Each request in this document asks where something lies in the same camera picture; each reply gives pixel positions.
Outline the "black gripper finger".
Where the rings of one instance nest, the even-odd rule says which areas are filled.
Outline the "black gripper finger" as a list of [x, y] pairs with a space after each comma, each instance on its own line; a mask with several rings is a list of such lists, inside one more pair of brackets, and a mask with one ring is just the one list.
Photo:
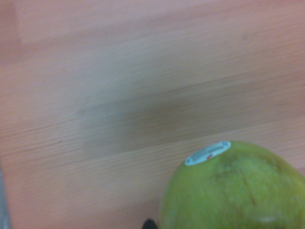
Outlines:
[[142, 229], [157, 229], [157, 224], [153, 219], [147, 219], [143, 225]]

